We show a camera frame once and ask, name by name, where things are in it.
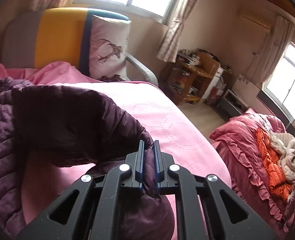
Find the orange jacket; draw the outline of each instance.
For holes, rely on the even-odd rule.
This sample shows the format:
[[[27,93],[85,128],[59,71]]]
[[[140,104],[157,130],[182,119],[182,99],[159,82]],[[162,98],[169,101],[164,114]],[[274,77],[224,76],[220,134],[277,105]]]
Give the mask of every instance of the orange jacket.
[[[282,168],[277,165],[280,157],[271,148],[270,135],[261,128],[257,128],[256,142],[262,155],[263,166],[269,176],[271,194],[281,198],[283,201],[287,201],[293,186],[287,183]]]

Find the multicolored headboard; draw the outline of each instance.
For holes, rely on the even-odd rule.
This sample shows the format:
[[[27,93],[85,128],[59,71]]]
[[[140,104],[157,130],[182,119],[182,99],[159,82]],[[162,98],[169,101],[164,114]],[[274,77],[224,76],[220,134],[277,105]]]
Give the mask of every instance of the multicolored headboard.
[[[2,63],[6,68],[43,68],[66,61],[89,76],[92,15],[120,20],[126,16],[88,8],[54,8],[28,12],[6,30]]]

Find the pillow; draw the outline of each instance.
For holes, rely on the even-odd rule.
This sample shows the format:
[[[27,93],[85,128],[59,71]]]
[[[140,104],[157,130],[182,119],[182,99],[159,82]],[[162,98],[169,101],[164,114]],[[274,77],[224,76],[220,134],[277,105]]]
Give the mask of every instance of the pillow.
[[[89,73],[94,79],[115,74],[126,79],[125,52],[131,21],[103,18],[93,15]]]

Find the gray armrest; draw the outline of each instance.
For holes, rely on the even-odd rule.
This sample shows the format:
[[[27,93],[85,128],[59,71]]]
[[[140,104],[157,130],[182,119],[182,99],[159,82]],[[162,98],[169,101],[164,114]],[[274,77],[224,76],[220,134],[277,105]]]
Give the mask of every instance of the gray armrest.
[[[149,82],[157,87],[159,86],[159,82],[157,81],[155,74],[149,68],[144,66],[129,53],[126,53],[126,60],[144,75],[146,82]]]

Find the white jacket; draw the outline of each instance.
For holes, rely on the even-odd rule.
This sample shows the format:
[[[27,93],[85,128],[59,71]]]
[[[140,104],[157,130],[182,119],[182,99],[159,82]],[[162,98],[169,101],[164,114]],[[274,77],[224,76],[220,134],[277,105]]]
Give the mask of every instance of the white jacket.
[[[286,180],[295,181],[295,138],[289,133],[274,133],[270,131],[271,147],[279,155],[278,165],[282,168]]]

